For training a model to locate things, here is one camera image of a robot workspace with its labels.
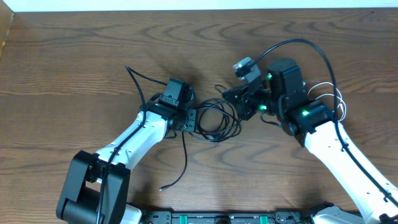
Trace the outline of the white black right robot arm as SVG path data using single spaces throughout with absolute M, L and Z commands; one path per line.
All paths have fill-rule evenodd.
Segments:
M 234 65 L 244 85 L 226 90 L 239 119 L 257 112 L 276 116 L 278 125 L 317 157 L 334 175 L 359 210 L 359 215 L 323 203 L 306 217 L 309 223 L 397 223 L 397 187 L 357 148 L 333 112 L 308 97 L 300 68 L 291 58 L 271 63 L 267 76 L 249 57 Z

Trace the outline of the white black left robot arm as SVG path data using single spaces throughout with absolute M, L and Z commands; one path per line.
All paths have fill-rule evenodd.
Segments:
M 56 208 L 68 223 L 139 223 L 142 211 L 127 203 L 131 171 L 169 131 L 192 132 L 195 109 L 176 100 L 149 100 L 135 121 L 106 147 L 72 159 Z

